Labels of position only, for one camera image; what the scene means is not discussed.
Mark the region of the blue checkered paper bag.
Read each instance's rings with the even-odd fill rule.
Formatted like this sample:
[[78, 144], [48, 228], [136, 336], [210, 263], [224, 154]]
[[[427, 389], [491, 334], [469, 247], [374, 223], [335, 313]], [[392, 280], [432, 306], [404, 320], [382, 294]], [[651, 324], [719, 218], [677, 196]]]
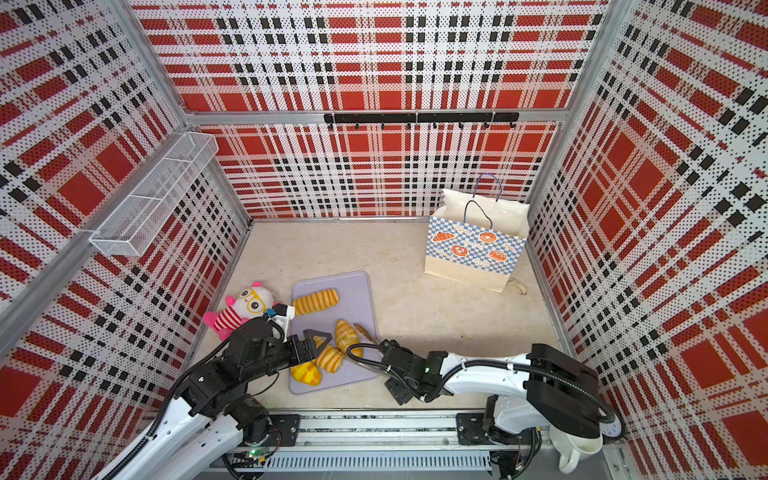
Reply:
[[504, 200], [496, 176], [496, 195], [445, 189], [429, 217], [424, 272], [501, 293], [521, 257], [529, 234], [529, 206]]

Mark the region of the steel tongs red handle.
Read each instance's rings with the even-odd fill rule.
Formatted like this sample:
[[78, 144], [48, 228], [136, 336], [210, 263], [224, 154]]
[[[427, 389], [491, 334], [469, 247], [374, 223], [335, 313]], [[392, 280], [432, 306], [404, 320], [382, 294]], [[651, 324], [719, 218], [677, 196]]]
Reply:
[[379, 340], [377, 340], [364, 326], [360, 325], [359, 323], [355, 323], [354, 328], [357, 330], [357, 332], [360, 335], [362, 335], [371, 344], [378, 345], [380, 343]]

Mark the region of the yellow orange striped bread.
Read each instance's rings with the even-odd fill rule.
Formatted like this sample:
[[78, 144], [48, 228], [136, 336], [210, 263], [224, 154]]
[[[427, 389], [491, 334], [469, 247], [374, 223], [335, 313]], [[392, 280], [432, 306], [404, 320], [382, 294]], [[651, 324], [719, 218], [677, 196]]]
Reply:
[[296, 382], [310, 387], [316, 387], [322, 382], [322, 372], [312, 361], [291, 367], [290, 373]]

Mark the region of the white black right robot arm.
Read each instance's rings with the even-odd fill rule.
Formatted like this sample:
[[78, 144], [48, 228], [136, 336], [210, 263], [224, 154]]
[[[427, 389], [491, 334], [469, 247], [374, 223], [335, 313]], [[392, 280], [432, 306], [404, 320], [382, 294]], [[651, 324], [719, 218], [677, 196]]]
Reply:
[[356, 343], [343, 352], [386, 375], [385, 386], [400, 405], [482, 393], [488, 396], [487, 423], [510, 435], [549, 426], [579, 438], [616, 442], [626, 433], [623, 415], [599, 395], [598, 372], [547, 344], [498, 358], [446, 351], [421, 357], [394, 340]]

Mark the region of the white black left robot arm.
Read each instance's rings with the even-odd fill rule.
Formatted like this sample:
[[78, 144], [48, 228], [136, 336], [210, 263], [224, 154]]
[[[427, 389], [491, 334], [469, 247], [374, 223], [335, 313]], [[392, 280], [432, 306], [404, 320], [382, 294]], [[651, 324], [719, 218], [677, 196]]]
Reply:
[[278, 338], [272, 320], [254, 319], [173, 384], [152, 423], [97, 473], [99, 479], [192, 479], [243, 442], [272, 430], [250, 382], [316, 359], [331, 334], [307, 329]]

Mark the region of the white ceramic mug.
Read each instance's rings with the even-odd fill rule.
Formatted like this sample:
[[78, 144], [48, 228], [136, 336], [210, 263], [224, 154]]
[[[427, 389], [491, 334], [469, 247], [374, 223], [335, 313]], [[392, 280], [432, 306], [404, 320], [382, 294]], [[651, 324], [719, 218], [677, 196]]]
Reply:
[[603, 447], [603, 438], [584, 438], [568, 434], [552, 426], [550, 439], [559, 453], [558, 469], [563, 474], [572, 473], [581, 460], [597, 454]]

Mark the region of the striped croissant bread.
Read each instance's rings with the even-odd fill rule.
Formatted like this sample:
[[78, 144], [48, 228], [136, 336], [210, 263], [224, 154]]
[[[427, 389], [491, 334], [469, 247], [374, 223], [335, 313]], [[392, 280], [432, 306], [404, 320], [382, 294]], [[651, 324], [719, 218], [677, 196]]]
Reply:
[[358, 344], [359, 342], [360, 338], [357, 331], [348, 322], [339, 319], [336, 323], [335, 330], [336, 348], [343, 355], [347, 355], [349, 347]]

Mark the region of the ridged long bread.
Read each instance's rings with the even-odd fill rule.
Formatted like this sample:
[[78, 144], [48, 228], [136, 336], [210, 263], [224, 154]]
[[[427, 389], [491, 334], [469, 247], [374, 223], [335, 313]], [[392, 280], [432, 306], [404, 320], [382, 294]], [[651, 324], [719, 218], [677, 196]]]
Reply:
[[336, 306], [340, 301], [333, 288], [321, 290], [296, 299], [293, 303], [297, 316], [309, 315]]
[[327, 345], [315, 359], [316, 366], [327, 372], [336, 373], [343, 363], [344, 355], [333, 345]]

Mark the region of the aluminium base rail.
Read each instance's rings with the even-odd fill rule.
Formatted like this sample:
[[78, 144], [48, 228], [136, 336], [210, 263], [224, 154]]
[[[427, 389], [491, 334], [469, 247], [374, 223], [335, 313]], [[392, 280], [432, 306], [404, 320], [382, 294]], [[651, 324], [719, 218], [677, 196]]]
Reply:
[[547, 428], [490, 434], [481, 410], [274, 415], [278, 433], [236, 448], [205, 479], [562, 479]]

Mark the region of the lavender plastic tray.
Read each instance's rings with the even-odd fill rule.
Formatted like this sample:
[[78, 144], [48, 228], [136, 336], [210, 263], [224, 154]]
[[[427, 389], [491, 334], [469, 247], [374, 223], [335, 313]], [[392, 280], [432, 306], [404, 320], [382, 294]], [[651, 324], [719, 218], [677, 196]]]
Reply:
[[[305, 315], [297, 314], [290, 321], [290, 334], [297, 334], [300, 339], [304, 339], [303, 332], [306, 329], [329, 333], [331, 335], [329, 345], [340, 353], [343, 351], [336, 343], [339, 320], [344, 320], [350, 325], [361, 343], [366, 343], [367, 338], [355, 328], [357, 324], [361, 325], [370, 335], [376, 336], [377, 325], [370, 279], [365, 272], [355, 271], [297, 282], [292, 289], [292, 298], [297, 300], [328, 289], [333, 289], [337, 293], [339, 302], [335, 306], [319, 312]], [[300, 382], [290, 374], [289, 390], [295, 395], [308, 395], [367, 382], [377, 377], [373, 370], [359, 366], [354, 361], [349, 360], [346, 355], [342, 355], [342, 357], [343, 360], [336, 372], [330, 373], [320, 368], [322, 380], [317, 386]]]

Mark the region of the small black analog clock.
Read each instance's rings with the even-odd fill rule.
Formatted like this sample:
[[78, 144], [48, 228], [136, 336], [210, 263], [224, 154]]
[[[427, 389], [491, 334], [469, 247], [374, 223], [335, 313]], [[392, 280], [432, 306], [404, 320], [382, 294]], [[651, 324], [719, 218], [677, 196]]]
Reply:
[[601, 421], [599, 426], [605, 444], [615, 443], [624, 438], [626, 426], [620, 415], [616, 415], [611, 422]]

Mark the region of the pink striped plush toy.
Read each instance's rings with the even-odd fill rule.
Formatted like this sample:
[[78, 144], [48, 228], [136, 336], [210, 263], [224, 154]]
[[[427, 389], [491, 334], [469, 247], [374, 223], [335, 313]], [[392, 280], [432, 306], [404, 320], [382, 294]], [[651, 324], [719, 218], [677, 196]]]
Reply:
[[225, 298], [226, 307], [220, 312], [207, 312], [203, 322], [214, 330], [221, 341], [251, 319], [260, 317], [276, 305], [275, 296], [261, 282], [254, 282], [237, 296]]

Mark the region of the black wall hook rail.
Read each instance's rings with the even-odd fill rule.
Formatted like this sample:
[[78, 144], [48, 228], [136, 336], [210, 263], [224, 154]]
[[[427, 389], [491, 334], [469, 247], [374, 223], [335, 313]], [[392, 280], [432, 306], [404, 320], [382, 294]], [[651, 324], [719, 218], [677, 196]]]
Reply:
[[363, 124], [440, 124], [440, 123], [508, 123], [520, 119], [519, 112], [407, 112], [407, 113], [329, 113], [323, 119], [327, 125], [348, 124], [358, 128]]

